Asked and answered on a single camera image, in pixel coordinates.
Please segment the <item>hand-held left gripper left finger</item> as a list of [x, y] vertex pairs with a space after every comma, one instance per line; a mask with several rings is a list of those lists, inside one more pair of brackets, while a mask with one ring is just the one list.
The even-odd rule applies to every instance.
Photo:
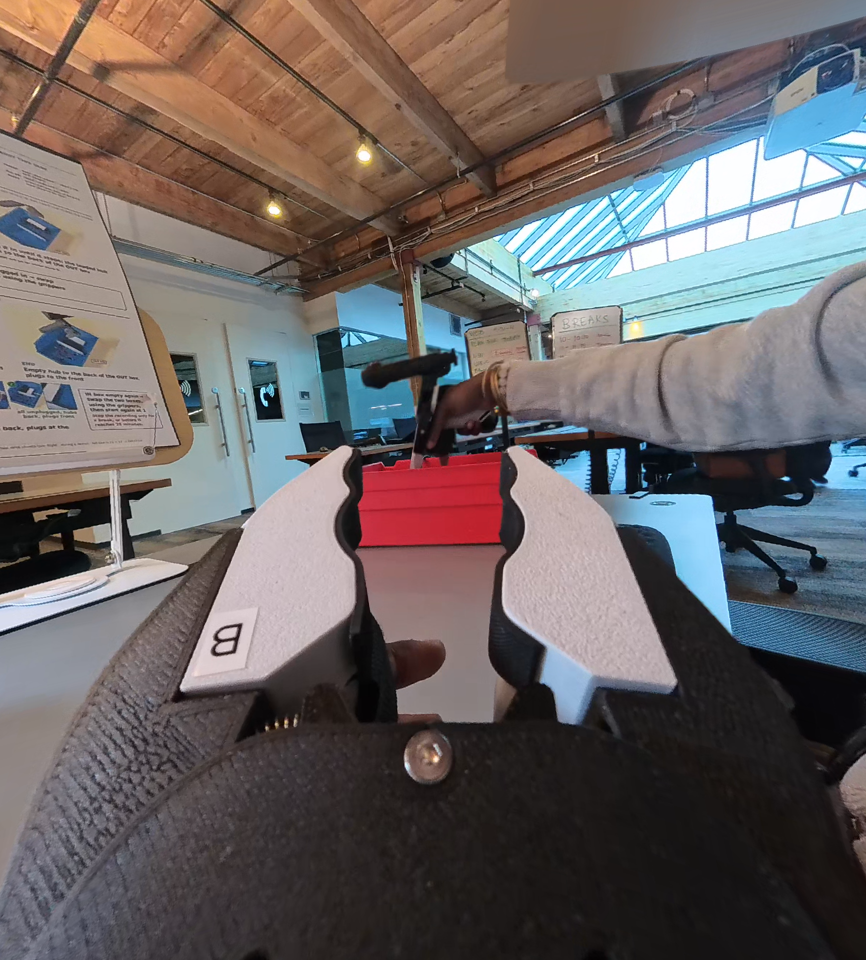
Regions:
[[179, 689], [184, 695], [357, 694], [366, 587], [355, 555], [359, 452], [341, 446], [245, 523]]

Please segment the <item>handwritten whiteboard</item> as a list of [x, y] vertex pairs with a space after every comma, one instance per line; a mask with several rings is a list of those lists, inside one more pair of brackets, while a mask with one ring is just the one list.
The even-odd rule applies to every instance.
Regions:
[[622, 343], [623, 310], [618, 305], [559, 311], [550, 324], [553, 359]]
[[527, 325], [522, 319], [470, 328], [464, 332], [464, 341], [472, 377], [499, 361], [531, 359]]

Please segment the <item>dark door window sign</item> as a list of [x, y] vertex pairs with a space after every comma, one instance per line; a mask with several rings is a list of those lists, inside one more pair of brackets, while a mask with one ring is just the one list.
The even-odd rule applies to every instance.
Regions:
[[170, 357], [190, 423], [194, 426], [206, 425], [209, 420], [204, 409], [196, 356], [171, 352]]
[[283, 395], [277, 362], [248, 358], [247, 371], [255, 421], [283, 421]]

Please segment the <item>person's left hand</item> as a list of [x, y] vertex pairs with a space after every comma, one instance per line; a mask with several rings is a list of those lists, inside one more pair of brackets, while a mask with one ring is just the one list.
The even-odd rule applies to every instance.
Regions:
[[438, 639], [405, 639], [388, 643], [386, 652], [395, 687], [403, 690], [435, 676], [447, 650]]

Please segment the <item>instruction poster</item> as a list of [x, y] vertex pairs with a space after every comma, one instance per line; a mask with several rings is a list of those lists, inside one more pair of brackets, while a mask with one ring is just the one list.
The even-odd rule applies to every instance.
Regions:
[[0, 131], [0, 476], [180, 445], [82, 165]]

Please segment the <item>wooden pillar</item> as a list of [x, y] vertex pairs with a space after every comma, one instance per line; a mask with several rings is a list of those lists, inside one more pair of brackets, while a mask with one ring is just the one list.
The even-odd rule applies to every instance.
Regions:
[[399, 251], [395, 258], [402, 287], [402, 307], [410, 358], [427, 354], [427, 338], [424, 321], [422, 264], [411, 248]]

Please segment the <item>white document stand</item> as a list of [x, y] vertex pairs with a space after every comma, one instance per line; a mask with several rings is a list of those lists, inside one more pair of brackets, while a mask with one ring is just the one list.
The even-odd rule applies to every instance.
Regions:
[[[73, 460], [103, 453], [117, 460], [117, 450], [124, 449], [139, 449], [149, 457], [155, 453], [152, 441], [79, 444], [69, 449], [5, 448], [0, 450], [0, 469], [44, 465], [48, 457]], [[19, 482], [28, 493], [105, 486], [112, 501], [112, 518], [119, 520], [120, 469], [47, 475]], [[123, 560], [121, 550], [120, 535], [110, 525], [102, 524], [78, 531], [72, 551], [65, 551], [61, 539], [53, 535], [43, 540], [37, 556], [0, 563], [0, 636], [172, 580], [186, 571], [184, 565], [170, 561]]]

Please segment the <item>red storage bin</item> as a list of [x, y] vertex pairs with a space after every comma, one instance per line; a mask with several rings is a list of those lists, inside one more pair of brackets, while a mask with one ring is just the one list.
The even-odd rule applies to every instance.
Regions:
[[500, 542], [503, 454], [459, 454], [362, 468], [361, 547], [487, 546]]

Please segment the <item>person's right hand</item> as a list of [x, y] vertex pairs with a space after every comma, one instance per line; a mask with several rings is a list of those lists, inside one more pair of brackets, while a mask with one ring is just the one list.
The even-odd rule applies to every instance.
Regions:
[[445, 429], [478, 430], [477, 423], [488, 413], [509, 414], [506, 364], [494, 364], [484, 372], [450, 387], [435, 407], [435, 446]]

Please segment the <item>white ceiling projector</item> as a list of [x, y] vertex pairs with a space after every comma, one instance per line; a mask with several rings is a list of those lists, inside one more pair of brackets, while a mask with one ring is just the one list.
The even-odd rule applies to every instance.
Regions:
[[807, 54], [776, 92], [763, 136], [767, 162], [843, 136], [866, 116], [866, 54], [830, 44]]

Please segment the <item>glass skylight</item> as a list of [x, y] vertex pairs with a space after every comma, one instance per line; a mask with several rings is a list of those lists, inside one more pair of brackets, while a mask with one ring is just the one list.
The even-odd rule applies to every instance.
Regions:
[[664, 175], [550, 213], [496, 241], [555, 291], [866, 210], [866, 113], [778, 158], [747, 139]]

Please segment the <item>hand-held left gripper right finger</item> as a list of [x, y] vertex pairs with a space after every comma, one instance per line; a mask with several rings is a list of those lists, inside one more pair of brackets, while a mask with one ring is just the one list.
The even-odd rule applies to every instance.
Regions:
[[598, 690], [673, 693], [673, 666], [607, 511], [522, 448], [502, 455], [499, 493], [494, 720], [534, 684], [552, 691], [556, 719], [571, 725]]

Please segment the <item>instruction sheet on stand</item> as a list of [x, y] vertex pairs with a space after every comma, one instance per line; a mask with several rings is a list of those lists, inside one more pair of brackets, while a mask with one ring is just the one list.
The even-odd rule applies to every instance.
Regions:
[[130, 470], [143, 467], [162, 467], [181, 460], [192, 449], [194, 435], [192, 424], [187, 414], [184, 396], [175, 375], [170, 351], [163, 334], [163, 330], [156, 320], [143, 308], [138, 308], [138, 314], [144, 336], [151, 354], [151, 362], [155, 370], [162, 397], [162, 403], [156, 407], [163, 423], [172, 425], [176, 437], [176, 444], [168, 446], [161, 438], [163, 430], [156, 433], [150, 445], [154, 453], [147, 457], [137, 448], [117, 450], [118, 459], [111, 455], [90, 454], [79, 456], [79, 459], [70, 460], [69, 457], [48, 457], [44, 464], [29, 465], [24, 468], [17, 465], [12, 470], [0, 468], [0, 482], [12, 482], [27, 478], [40, 478], [47, 475], [61, 474], [88, 474], [100, 471]]

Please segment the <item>brown office chair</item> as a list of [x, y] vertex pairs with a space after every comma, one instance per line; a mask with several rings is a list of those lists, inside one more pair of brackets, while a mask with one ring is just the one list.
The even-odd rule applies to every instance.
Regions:
[[777, 589], [783, 594], [796, 594], [798, 583], [763, 550], [762, 544], [807, 553], [809, 566], [816, 572], [826, 569], [826, 558], [807, 543], [741, 524], [739, 513], [809, 506], [832, 462], [829, 441], [771, 450], [694, 455], [698, 491], [710, 496], [715, 512], [723, 515], [717, 524], [720, 545], [727, 553], [743, 550], [773, 570]]

